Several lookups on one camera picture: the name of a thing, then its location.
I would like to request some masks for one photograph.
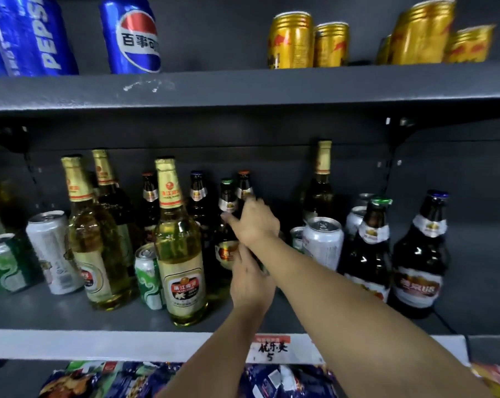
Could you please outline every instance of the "silver can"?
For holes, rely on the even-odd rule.
[[[66,258],[68,220],[63,211],[33,216],[26,232],[52,294],[68,294],[84,286],[75,261]]]
[[[165,307],[164,292],[161,285],[160,270],[156,262],[154,243],[147,243],[136,250],[134,263],[141,300],[151,310]]]
[[[374,195],[375,194],[372,193],[361,193],[357,197],[354,207],[351,209],[348,217],[346,218],[345,231],[348,240],[353,240],[355,238],[355,235],[359,230],[359,226],[364,219],[364,215],[366,215],[368,203]]]
[[[334,219],[317,216],[304,227],[303,253],[333,271],[339,266],[343,243],[342,226]]]
[[[297,249],[300,253],[304,252],[304,247],[303,247],[303,233],[304,233],[304,227],[303,226],[298,226],[294,227],[290,230],[290,236],[293,239],[292,246]]]

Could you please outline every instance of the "white can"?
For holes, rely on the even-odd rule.
[[[344,232],[339,221],[316,216],[304,227],[303,253],[333,271],[339,266],[343,243]]]
[[[52,294],[68,294],[84,286],[75,261],[66,255],[68,220],[63,211],[33,216],[26,232]]]

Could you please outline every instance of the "pepsi logo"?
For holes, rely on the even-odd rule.
[[[124,14],[116,27],[117,44],[123,56],[147,73],[160,71],[158,32],[154,19],[143,11]]]

